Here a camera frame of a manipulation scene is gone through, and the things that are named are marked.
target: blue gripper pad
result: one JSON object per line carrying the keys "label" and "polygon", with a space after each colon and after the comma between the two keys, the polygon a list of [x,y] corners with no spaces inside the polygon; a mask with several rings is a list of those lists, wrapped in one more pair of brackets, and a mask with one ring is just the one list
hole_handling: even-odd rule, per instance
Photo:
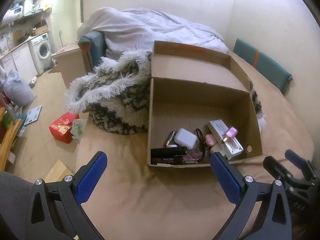
{"label": "blue gripper pad", "polygon": [[286,150],[284,157],[300,170],[303,170],[307,164],[305,159],[301,158],[292,150]]}
{"label": "blue gripper pad", "polygon": [[87,202],[108,164],[107,155],[101,152],[78,183],[75,199],[80,205]]}
{"label": "blue gripper pad", "polygon": [[228,200],[233,204],[240,204],[240,186],[216,154],[211,155],[210,166]]}

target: orange stripe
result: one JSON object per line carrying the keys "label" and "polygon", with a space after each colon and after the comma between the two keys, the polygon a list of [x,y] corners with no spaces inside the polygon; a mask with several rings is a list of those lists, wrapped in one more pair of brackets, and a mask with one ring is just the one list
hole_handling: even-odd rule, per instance
{"label": "orange stripe", "polygon": [[253,65],[252,65],[254,68],[257,68],[257,63],[258,63],[259,54],[260,54],[260,51],[257,50],[257,51],[256,51],[256,55],[254,56],[254,61],[253,61]]}

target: brown blanket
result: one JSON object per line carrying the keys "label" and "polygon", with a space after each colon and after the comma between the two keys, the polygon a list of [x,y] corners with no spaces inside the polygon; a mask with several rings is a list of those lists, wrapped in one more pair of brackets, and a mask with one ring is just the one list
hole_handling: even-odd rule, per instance
{"label": "brown blanket", "polygon": [[[302,121],[281,92],[252,66],[230,52],[251,78],[268,124],[261,134],[264,156],[236,165],[243,175],[272,182],[263,169],[272,155],[294,175],[298,169],[284,158],[292,149],[313,157],[313,143]],[[147,134],[122,136],[105,132],[88,120],[82,135],[77,169],[97,151],[108,156],[108,167],[89,201],[82,204],[105,239],[212,239],[230,216],[229,203],[210,168],[166,169],[146,165]],[[258,205],[253,210],[257,214]],[[252,226],[251,216],[246,230]]]}

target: pink object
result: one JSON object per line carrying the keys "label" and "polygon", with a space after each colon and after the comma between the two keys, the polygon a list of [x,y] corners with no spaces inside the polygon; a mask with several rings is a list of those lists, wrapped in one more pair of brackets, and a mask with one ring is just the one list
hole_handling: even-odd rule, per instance
{"label": "pink object", "polygon": [[210,134],[207,134],[205,137],[205,143],[208,145],[208,146],[215,146],[216,143],[217,143],[217,140],[216,138],[213,136],[212,133]]}
{"label": "pink object", "polygon": [[222,142],[231,141],[238,133],[238,130],[234,128],[233,126],[230,127],[224,134],[224,139]]}

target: washing machine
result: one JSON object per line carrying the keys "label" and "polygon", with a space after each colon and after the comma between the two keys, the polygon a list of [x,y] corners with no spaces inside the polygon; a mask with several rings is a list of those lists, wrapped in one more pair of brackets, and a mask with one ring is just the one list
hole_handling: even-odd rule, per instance
{"label": "washing machine", "polygon": [[38,75],[41,75],[44,68],[51,64],[51,48],[48,33],[33,38],[31,41],[28,41],[28,45]]}

